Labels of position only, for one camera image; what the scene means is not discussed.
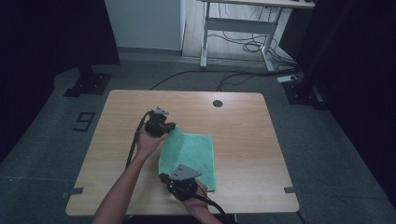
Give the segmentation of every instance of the metal leg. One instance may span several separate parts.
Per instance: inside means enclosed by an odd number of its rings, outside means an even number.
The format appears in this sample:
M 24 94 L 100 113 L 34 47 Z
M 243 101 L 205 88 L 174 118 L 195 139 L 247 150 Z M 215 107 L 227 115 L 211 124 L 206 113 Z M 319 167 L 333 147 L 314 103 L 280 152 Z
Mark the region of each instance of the metal leg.
M 210 3 L 207 3 L 206 6 L 206 15 L 205 15 L 205 27 L 204 27 L 204 42 L 202 43 L 201 49 L 201 68 L 206 68 L 206 60 L 207 60 L 207 21 L 209 20 L 209 11 L 210 11 Z
M 270 48 L 271 42 L 272 42 L 272 40 L 274 38 L 274 34 L 275 34 L 276 27 L 277 27 L 278 22 L 279 22 L 280 14 L 282 14 L 282 9 L 283 8 L 280 7 L 278 9 L 277 13 L 276 13 L 276 18 L 273 21 L 271 32 L 270 32 L 267 40 L 265 41 L 264 48 L 262 49 L 262 57 L 264 58 L 265 65 L 267 66 L 267 69 L 270 72 L 275 71 L 275 69 L 274 69 L 273 64 L 272 64 L 272 57 L 271 57 L 271 55 L 269 53 L 269 48 Z

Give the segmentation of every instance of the green cloth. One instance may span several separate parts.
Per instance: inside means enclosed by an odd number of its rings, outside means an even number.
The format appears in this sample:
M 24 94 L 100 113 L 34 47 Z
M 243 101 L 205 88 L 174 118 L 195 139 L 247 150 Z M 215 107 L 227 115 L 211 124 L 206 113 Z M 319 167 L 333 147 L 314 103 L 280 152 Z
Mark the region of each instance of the green cloth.
M 201 172 L 202 175 L 196 178 L 204 183 L 208 190 L 215 190 L 216 173 L 212 136 L 183 133 L 176 126 L 163 142 L 159 173 L 170 175 L 180 164 Z

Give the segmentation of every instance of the white wall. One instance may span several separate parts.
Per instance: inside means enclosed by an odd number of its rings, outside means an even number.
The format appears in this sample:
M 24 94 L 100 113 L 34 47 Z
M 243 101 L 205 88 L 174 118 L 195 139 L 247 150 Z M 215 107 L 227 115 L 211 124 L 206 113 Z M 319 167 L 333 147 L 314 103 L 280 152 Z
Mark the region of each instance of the white wall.
M 186 0 L 105 0 L 117 47 L 181 50 Z

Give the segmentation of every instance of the gray carpet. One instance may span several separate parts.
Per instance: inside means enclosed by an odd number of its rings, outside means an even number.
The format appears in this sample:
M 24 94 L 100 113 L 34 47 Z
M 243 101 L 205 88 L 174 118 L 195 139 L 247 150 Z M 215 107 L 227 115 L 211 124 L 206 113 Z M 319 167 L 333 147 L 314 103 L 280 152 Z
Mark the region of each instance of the gray carpet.
M 262 71 L 259 66 L 231 65 L 214 63 L 207 70 Z M 74 85 L 78 72 L 60 74 L 48 102 L 0 164 L 0 223 L 89 223 L 91 217 L 65 213 L 68 198 L 63 194 L 74 187 L 108 93 L 148 90 L 170 75 L 199 67 L 197 63 L 121 61 L 121 66 L 94 69 L 113 75 L 105 94 L 65 98 L 63 94 Z M 215 91 L 223 75 L 186 74 L 155 90 Z M 241 80 L 236 77 L 233 82 Z M 264 95 L 292 183 L 301 190 L 297 196 L 304 223 L 395 223 L 395 209 L 329 111 L 290 105 L 276 77 L 254 77 L 223 90 Z M 80 112 L 95 113 L 85 133 L 73 131 L 83 125 L 76 122 Z M 241 224 L 303 223 L 295 213 L 237 218 Z

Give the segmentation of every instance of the wooden table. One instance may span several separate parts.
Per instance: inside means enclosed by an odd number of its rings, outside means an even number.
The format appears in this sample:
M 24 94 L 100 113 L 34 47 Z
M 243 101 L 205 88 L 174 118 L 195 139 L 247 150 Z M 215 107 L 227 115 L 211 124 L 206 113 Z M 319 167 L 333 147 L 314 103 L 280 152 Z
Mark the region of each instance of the wooden table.
M 215 107 L 215 100 L 223 106 Z M 138 122 L 157 105 L 170 112 L 167 121 L 183 132 L 213 136 L 218 183 L 208 196 L 226 213 L 298 211 L 296 195 L 284 190 L 292 184 L 261 94 L 112 91 L 75 185 L 83 192 L 71 195 L 68 215 L 94 215 L 125 168 Z M 187 214 L 158 177 L 160 153 L 161 146 L 145 163 L 127 214 Z
M 265 45 L 261 49 L 262 57 L 268 71 L 275 71 L 272 64 L 272 57 L 269 53 L 271 42 L 274 38 L 276 27 L 279 22 L 280 15 L 283 8 L 313 8 L 313 2 L 305 2 L 305 0 L 291 1 L 291 0 L 198 0 L 206 3 L 205 27 L 204 27 L 204 42 L 201 48 L 201 62 L 200 66 L 206 68 L 207 65 L 207 33 L 209 30 L 213 31 L 229 31 L 239 33 L 251 33 L 268 35 Z M 251 21 L 251 20 L 235 20 L 224 18 L 211 18 L 209 16 L 210 3 L 225 3 L 238 5 L 254 5 L 263 7 L 278 7 L 276 17 L 273 21 Z

